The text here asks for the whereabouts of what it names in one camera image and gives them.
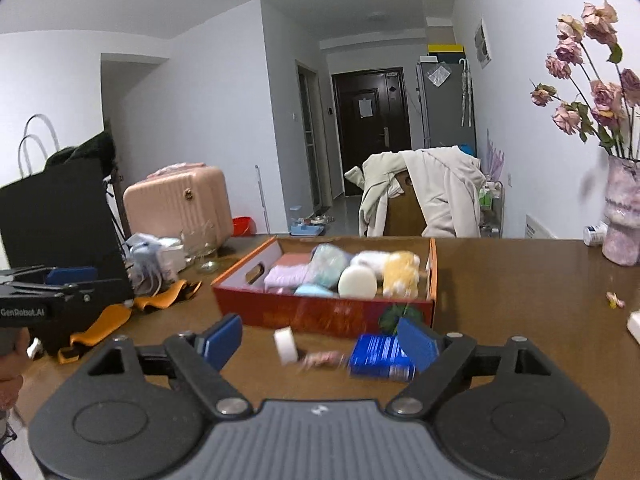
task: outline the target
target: orange strap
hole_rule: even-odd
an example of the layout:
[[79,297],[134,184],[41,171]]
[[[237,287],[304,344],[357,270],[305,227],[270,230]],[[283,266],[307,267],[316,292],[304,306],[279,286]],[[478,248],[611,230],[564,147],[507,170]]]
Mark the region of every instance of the orange strap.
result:
[[[148,306],[164,310],[179,301],[190,300],[201,286],[202,282],[190,283],[186,280],[179,280],[161,294],[135,298],[133,305],[142,312]],[[123,326],[130,317],[131,309],[123,304],[118,303],[105,307],[98,319],[87,330],[70,336],[70,346],[58,350],[58,362],[66,364],[78,361],[92,347]]]

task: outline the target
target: brown tabletop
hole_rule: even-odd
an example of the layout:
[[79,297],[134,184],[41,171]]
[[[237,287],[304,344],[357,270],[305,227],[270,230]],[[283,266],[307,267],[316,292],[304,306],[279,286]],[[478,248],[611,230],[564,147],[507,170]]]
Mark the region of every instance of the brown tabletop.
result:
[[[237,238],[234,254],[248,252],[264,238]],[[438,303],[435,329],[463,332],[481,344],[503,344],[523,334],[549,355],[609,417],[611,440],[598,480],[640,480],[640,346],[626,330],[631,310],[640,309],[640,266],[608,262],[598,248],[581,241],[439,239]],[[187,279],[196,274],[188,270]],[[615,292],[625,310],[611,310],[605,295]],[[191,301],[134,316],[119,332],[141,345],[212,325],[220,313],[203,286]],[[300,348],[350,352],[352,340],[296,335]],[[49,358],[33,364],[25,377],[18,408],[30,421],[50,394],[78,364]],[[265,398],[377,398],[402,389],[385,380],[350,378],[346,371],[280,366],[270,330],[245,327],[242,346],[223,375],[258,406]]]

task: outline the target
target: human hand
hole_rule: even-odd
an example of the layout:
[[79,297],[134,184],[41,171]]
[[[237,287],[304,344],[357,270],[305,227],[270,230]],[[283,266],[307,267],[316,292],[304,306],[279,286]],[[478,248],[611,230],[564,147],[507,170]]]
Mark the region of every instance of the human hand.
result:
[[29,339],[29,330],[21,329],[15,340],[14,351],[0,357],[0,410],[10,410],[18,401],[18,393],[24,382],[22,373],[31,363],[27,355]]

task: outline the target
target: refrigerator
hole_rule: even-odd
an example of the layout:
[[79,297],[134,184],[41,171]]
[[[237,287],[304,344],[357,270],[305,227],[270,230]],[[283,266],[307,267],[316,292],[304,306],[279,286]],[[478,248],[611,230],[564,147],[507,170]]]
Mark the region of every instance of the refrigerator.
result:
[[466,144],[476,154],[476,124],[473,102],[470,104],[471,126],[468,122],[468,112],[465,115],[464,125],[461,125],[463,66],[459,63],[447,63],[446,68],[450,71],[450,75],[440,86],[434,85],[429,80],[430,71],[436,67],[437,63],[421,61],[416,67],[424,147],[437,148]]

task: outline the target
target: pink marbled vase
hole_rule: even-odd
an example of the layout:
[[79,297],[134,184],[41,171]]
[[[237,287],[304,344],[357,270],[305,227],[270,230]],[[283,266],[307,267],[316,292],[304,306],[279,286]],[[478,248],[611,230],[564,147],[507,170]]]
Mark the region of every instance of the pink marbled vase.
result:
[[612,262],[634,266],[640,262],[640,162],[609,157],[604,216],[609,230],[602,246]]

